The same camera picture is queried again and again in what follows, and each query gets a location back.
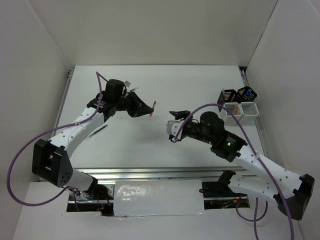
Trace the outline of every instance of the white panel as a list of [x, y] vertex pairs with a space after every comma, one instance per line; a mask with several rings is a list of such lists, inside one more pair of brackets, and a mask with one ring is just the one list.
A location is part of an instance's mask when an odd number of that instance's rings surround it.
[[259, 198], [259, 202], [267, 201], [272, 207], [278, 207], [274, 195], [279, 192], [274, 184], [269, 184], [258, 177], [244, 177], [238, 173], [230, 179], [228, 187], [234, 193], [247, 194], [248, 198]]
[[[0, 2], [0, 238], [11, 240], [22, 206], [8, 194], [8, 167], [28, 140], [53, 127], [67, 69], [25, 1]], [[12, 190], [21, 200], [35, 179], [32, 154], [27, 148], [11, 175]]]
[[247, 66], [277, 0], [31, 0], [72, 65]]
[[275, 160], [316, 179], [300, 222], [305, 240], [320, 239], [319, 26], [309, 0], [279, 0], [247, 70]]
[[[197, 107], [215, 103], [221, 88], [240, 89], [243, 81], [237, 66], [77, 66], [71, 80], [60, 118], [60, 125], [72, 122], [83, 107], [98, 93], [96, 71], [107, 79], [131, 82], [139, 86], [137, 95], [149, 106], [158, 104], [152, 117], [131, 118], [117, 112], [106, 124], [107, 128], [85, 140], [74, 151], [74, 168], [154, 168], [154, 167], [223, 167], [230, 163], [211, 152], [210, 146], [186, 138], [172, 143], [166, 132], [169, 111], [193, 111]], [[217, 107], [206, 111], [218, 113]], [[227, 130], [243, 137], [239, 127]], [[257, 151], [262, 152], [255, 126], [245, 126]]]
[[170, 216], [205, 213], [201, 180], [117, 181], [115, 216]]
[[[26, 201], [38, 203], [61, 189], [50, 183], [31, 183]], [[23, 207], [13, 240], [255, 240], [253, 224], [237, 216], [235, 209], [208, 210], [190, 216], [108, 217], [95, 212], [66, 212], [68, 194], [39, 207]], [[264, 211], [260, 203], [258, 215]], [[246, 218], [254, 210], [241, 208]], [[298, 223], [293, 222], [295, 240], [303, 240]], [[269, 207], [258, 222], [260, 239], [290, 239], [288, 218]]]
[[[270, 176], [267, 174], [265, 168], [261, 163], [256, 159], [252, 153], [251, 148], [243, 146], [239, 153], [239, 157], [235, 157], [233, 163], [255, 173], [259, 178], [264, 180], [266, 183], [273, 184], [271, 182]], [[287, 169], [279, 166], [272, 160], [260, 154], [260, 159], [263, 161], [265, 166], [270, 170], [272, 176], [282, 189], [284, 197], [291, 198], [294, 193], [294, 189], [299, 189], [302, 181], [300, 180], [300, 175], [294, 172], [288, 171]]]

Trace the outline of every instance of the marker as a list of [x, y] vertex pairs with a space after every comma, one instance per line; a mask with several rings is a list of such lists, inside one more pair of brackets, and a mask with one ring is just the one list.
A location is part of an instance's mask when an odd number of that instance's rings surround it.
[[98, 132], [100, 132], [101, 130], [105, 129], [106, 127], [108, 127], [108, 125], [103, 125], [102, 127], [100, 127], [98, 130], [94, 131], [93, 133], [91, 133], [88, 137], [91, 138], [94, 135], [96, 135]]
[[157, 104], [157, 101], [154, 101], [154, 102], [153, 102], [153, 105], [152, 105], [153, 111], [155, 111], [156, 104]]
[[245, 100], [247, 100], [247, 99], [250, 97], [251, 92], [252, 92], [252, 89], [251, 89], [251, 88], [248, 89], [248, 91], [246, 91], [246, 93], [245, 93], [245, 95], [243, 96], [243, 98], [244, 98]]
[[238, 107], [237, 107], [237, 106], [234, 106], [233, 115], [237, 115], [237, 111], [238, 111]]

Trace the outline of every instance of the wire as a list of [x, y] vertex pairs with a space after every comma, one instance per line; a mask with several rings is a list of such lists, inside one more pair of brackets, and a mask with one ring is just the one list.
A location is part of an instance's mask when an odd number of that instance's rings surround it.
[[274, 178], [274, 176], [272, 175], [272, 173], [270, 172], [270, 170], [268, 169], [268, 167], [265, 165], [265, 163], [261, 160], [261, 158], [257, 155], [257, 152], [254, 148], [254, 146], [252, 145], [246, 131], [244, 130], [243, 126], [241, 125], [241, 123], [239, 122], [239, 120], [235, 117], [235, 115], [230, 112], [228, 109], [226, 109], [223, 105], [220, 105], [220, 104], [217, 104], [217, 103], [208, 103], [208, 104], [205, 104], [205, 105], [202, 105], [200, 107], [198, 107], [196, 110], [194, 110], [193, 112], [191, 112], [189, 114], [189, 116], [186, 117], [186, 119], [183, 121], [183, 123], [181, 124], [177, 134], [175, 135], [175, 139], [177, 139], [177, 136], [179, 136], [179, 134], [181, 133], [182, 129], [184, 128], [185, 124], [188, 122], [188, 120], [196, 113], [198, 112], [199, 110], [203, 109], [203, 108], [206, 108], [206, 107], [211, 107], [211, 106], [214, 106], [214, 107], [220, 107], [220, 108], [223, 108], [224, 110], [227, 111], [227, 113], [230, 114], [230, 116], [232, 116], [232, 118], [235, 120], [236, 124], [239, 126], [239, 128], [241, 129], [247, 143], [249, 144], [249, 147], [251, 148], [251, 151], [253, 153], [254, 156], [257, 157], [257, 160], [259, 161], [259, 163], [262, 165], [262, 167], [265, 169], [265, 171], [268, 173], [269, 177], [271, 178], [274, 186], [276, 187], [277, 191], [279, 192], [279, 195], [281, 197], [281, 200], [283, 202], [283, 206], [284, 206], [284, 209], [285, 209], [285, 212], [286, 212], [286, 215], [288, 217], [288, 221], [289, 221], [289, 226], [290, 226], [290, 234], [291, 234], [291, 240], [294, 240], [295, 239], [295, 231], [294, 231], [294, 223], [292, 221], [292, 218], [291, 218], [291, 213], [290, 213], [290, 210], [289, 210], [289, 207], [288, 207], [288, 204], [287, 204], [287, 201], [286, 201], [286, 198], [283, 194], [283, 192], [281, 191], [281, 188], [280, 186], [278, 185], [276, 179]]
[[98, 192], [98, 197], [97, 197], [97, 200], [96, 200], [96, 209], [98, 210], [99, 208], [99, 196], [100, 196], [100, 192]]
[[24, 206], [28, 206], [28, 207], [37, 207], [37, 206], [42, 206], [42, 205], [45, 205], [47, 203], [50, 203], [52, 202], [53, 200], [55, 200], [56, 198], [58, 198], [65, 190], [69, 189], [70, 187], [64, 187], [63, 190], [58, 193], [58, 195], [54, 196], [53, 198], [47, 200], [47, 201], [44, 201], [44, 202], [40, 202], [40, 203], [28, 203], [28, 202], [24, 202], [20, 199], [18, 199], [15, 194], [13, 193], [12, 189], [11, 189], [11, 183], [10, 183], [10, 178], [11, 178], [11, 173], [12, 173], [12, 169], [14, 167], [14, 164], [15, 162], [17, 161], [19, 155], [32, 143], [34, 142], [35, 140], [37, 140], [38, 138], [48, 134], [48, 133], [51, 133], [51, 132], [54, 132], [56, 130], [60, 130], [60, 129], [65, 129], [65, 128], [69, 128], [69, 127], [73, 127], [73, 126], [76, 126], [77, 124], [84, 124], [88, 121], [90, 121], [95, 115], [96, 113], [98, 112], [99, 108], [100, 108], [100, 105], [101, 105], [101, 99], [102, 99], [102, 86], [101, 86], [101, 80], [100, 78], [106, 80], [102, 75], [100, 75], [100, 73], [98, 73], [97, 71], [95, 72], [96, 76], [97, 76], [97, 80], [98, 80], [98, 84], [99, 84], [99, 100], [98, 100], [98, 104], [97, 104], [97, 107], [96, 107], [96, 110], [94, 111], [94, 113], [89, 116], [88, 118], [80, 121], [79, 123], [70, 123], [70, 124], [66, 124], [66, 125], [63, 125], [63, 126], [58, 126], [58, 127], [55, 127], [55, 128], [52, 128], [50, 130], [47, 130], [47, 131], [44, 131], [43, 133], [40, 133], [39, 135], [33, 137], [31, 140], [29, 140], [25, 145], [22, 146], [22, 148], [16, 153], [16, 155], [14, 156], [14, 158], [12, 159], [12, 162], [9, 166], [9, 169], [8, 169], [8, 173], [7, 173], [7, 176], [6, 176], [6, 188], [10, 194], [10, 196], [12, 197], [13, 200], [15, 200], [18, 204], [21, 204], [21, 205], [24, 205]]
[[104, 195], [106, 201], [107, 201], [108, 204], [109, 204], [108, 194], [105, 194], [103, 191], [100, 191], [100, 193], [102, 193], [102, 194]]
[[255, 239], [259, 240], [258, 231], [257, 231], [257, 214], [258, 214], [258, 198], [255, 198], [255, 208], [254, 208], [254, 216], [253, 216], [253, 230]]
[[199, 123], [199, 121], [197, 119], [192, 119], [191, 121], [196, 121], [197, 123]]
[[76, 192], [74, 188], [71, 188], [71, 191], [73, 193], [73, 199], [74, 199], [74, 205], [75, 205], [75, 209], [77, 212], [79, 212], [79, 207], [78, 207], [78, 203], [77, 203], [77, 199], [76, 199]]
[[[244, 216], [242, 216], [242, 215], [240, 214], [240, 212], [239, 212], [239, 205], [240, 205], [240, 203], [241, 203], [242, 201], [244, 201], [244, 200], [238, 201], [238, 203], [237, 203], [236, 206], [235, 206], [235, 211], [236, 211], [236, 213], [239, 215], [240, 218], [242, 218], [243, 220], [246, 220], [246, 221], [248, 221], [248, 222], [252, 222], [252, 223], [253, 223], [253, 222], [255, 221], [254, 219], [246, 218], [246, 217], [244, 217]], [[265, 201], [264, 213], [261, 215], [261, 217], [259, 217], [258, 219], [256, 219], [256, 221], [258, 222], [258, 221], [260, 221], [261, 219], [263, 219], [263, 218], [265, 217], [265, 215], [267, 214], [267, 211], [268, 211], [268, 202]]]

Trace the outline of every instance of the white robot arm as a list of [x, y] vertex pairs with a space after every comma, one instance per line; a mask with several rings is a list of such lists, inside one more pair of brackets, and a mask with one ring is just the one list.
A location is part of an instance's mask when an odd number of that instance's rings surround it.
[[99, 185], [97, 179], [73, 169], [70, 162], [73, 152], [93, 130], [103, 126], [117, 111], [127, 111], [130, 117], [136, 118], [154, 110], [135, 92], [127, 92], [125, 83], [116, 79], [107, 81], [97, 113], [84, 122], [97, 110], [98, 102], [99, 94], [87, 104], [74, 121], [74, 126], [64, 129], [48, 141], [40, 139], [34, 144], [32, 172], [35, 175], [59, 188], [69, 186], [82, 190], [88, 197], [94, 197], [104, 190], [104, 186]]
[[[227, 170], [221, 175], [220, 183], [234, 193], [247, 194], [277, 205], [278, 209], [286, 214], [279, 192], [257, 156], [253, 155], [253, 151], [245, 140], [225, 130], [224, 121], [216, 113], [211, 111], [203, 113], [200, 122], [192, 121], [192, 117], [184, 122], [190, 111], [171, 111], [170, 113], [175, 117], [175, 120], [167, 123], [167, 133], [172, 142], [189, 137], [211, 145], [211, 151], [218, 157], [255, 173], [262, 180], [256, 181]], [[277, 181], [292, 219], [301, 220], [312, 195], [315, 179], [308, 174], [301, 176], [293, 173], [260, 153], [258, 156]]]

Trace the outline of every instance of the white container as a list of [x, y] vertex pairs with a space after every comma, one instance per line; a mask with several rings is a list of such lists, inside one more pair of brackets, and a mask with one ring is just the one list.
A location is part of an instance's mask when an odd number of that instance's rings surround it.
[[250, 125], [259, 115], [257, 105], [253, 101], [240, 103], [243, 116], [240, 119], [240, 123], [243, 125]]
[[[242, 115], [244, 114], [242, 111], [242, 108], [239, 103], [237, 102], [226, 102], [223, 105], [226, 109], [228, 109], [229, 112], [233, 113], [234, 116], [241, 120]], [[224, 109], [220, 112], [220, 118], [224, 121], [225, 126], [234, 126], [237, 125], [237, 122], [234, 120], [234, 118], [228, 114], [228, 112]]]

